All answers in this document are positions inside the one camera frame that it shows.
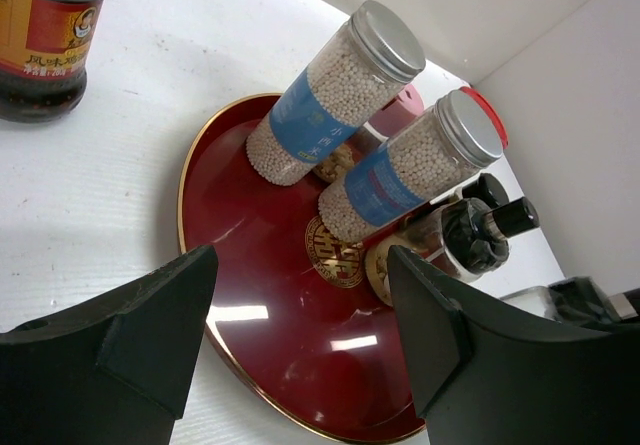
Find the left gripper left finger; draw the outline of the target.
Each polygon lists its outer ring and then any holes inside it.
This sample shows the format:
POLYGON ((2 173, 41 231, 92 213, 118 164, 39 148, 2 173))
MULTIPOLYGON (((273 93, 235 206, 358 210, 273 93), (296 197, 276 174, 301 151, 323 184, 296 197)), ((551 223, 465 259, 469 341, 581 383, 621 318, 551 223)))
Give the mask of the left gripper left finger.
POLYGON ((161 268, 1 335, 4 444, 167 444, 185 412, 218 257, 161 268))

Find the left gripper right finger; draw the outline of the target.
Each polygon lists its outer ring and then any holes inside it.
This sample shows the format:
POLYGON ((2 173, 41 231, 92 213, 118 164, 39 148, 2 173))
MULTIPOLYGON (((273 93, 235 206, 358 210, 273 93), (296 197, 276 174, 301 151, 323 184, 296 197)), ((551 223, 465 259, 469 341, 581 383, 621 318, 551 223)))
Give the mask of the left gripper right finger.
POLYGON ((516 308, 413 251, 388 255, 414 409, 433 444, 635 444, 639 328, 516 308))

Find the black cap grinder bottle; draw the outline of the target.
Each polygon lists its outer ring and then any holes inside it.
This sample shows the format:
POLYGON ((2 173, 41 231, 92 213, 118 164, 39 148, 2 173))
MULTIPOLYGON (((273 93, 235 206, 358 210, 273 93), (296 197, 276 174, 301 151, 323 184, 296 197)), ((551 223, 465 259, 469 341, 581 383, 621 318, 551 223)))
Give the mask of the black cap grinder bottle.
POLYGON ((639 323, 639 289, 607 295, 590 277, 572 277, 503 296, 530 314, 581 327, 639 323))
POLYGON ((509 258, 509 239, 540 226, 530 200, 522 197, 492 208, 465 198, 408 222, 368 249, 364 264, 371 288, 392 304, 387 258, 390 248, 408 248, 445 274, 471 283, 509 258))

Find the black cap brown spice bottle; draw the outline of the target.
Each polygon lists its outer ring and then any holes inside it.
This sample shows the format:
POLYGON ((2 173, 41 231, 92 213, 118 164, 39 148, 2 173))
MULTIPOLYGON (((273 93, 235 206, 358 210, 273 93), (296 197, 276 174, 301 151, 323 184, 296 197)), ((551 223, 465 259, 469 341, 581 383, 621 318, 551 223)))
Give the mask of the black cap brown spice bottle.
POLYGON ((441 202, 441 205, 470 198, 480 199, 490 208, 496 208, 509 202, 509 195, 499 179, 490 173, 480 173, 473 181, 456 188, 441 202))

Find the white lid spice jar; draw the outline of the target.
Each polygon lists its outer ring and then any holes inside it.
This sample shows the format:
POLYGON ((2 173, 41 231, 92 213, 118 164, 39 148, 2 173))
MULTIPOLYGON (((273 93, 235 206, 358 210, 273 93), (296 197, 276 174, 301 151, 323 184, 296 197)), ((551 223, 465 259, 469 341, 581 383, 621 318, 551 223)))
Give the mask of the white lid spice jar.
POLYGON ((458 89, 329 185, 319 216, 338 240, 360 242, 503 156, 495 114, 458 89))

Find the red lid sauce jar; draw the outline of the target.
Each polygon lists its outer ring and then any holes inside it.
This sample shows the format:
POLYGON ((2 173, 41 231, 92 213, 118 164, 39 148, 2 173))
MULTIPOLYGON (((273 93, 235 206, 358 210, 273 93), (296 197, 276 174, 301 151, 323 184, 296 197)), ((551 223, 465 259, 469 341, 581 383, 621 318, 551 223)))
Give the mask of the red lid sauce jar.
POLYGON ((104 0, 1 0, 1 118, 59 119, 82 100, 104 0))
POLYGON ((499 117, 493 106, 482 94, 480 94, 477 90, 470 86, 462 86, 459 88, 459 90, 469 95, 482 108, 482 110, 489 117, 494 128, 496 129, 500 137, 503 149, 506 150, 509 145, 509 136, 501 118, 499 117))

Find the pink cap small jar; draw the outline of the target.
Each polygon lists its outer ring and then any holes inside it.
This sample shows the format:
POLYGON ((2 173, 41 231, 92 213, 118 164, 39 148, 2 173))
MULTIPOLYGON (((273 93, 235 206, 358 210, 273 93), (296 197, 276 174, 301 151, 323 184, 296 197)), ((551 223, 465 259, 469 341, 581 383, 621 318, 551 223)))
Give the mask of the pink cap small jar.
POLYGON ((328 158, 317 165, 313 173, 324 182, 333 183, 410 124, 424 109, 422 98, 415 87, 412 84, 405 86, 328 158))

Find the silver lid blue label jar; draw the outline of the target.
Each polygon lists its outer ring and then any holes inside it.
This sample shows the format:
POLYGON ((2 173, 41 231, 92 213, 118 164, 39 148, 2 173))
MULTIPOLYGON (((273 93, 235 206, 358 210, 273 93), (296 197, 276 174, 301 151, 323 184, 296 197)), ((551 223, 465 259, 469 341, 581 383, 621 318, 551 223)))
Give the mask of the silver lid blue label jar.
POLYGON ((291 186, 349 139, 424 70, 412 31, 367 0, 285 90, 246 140, 268 182, 291 186))

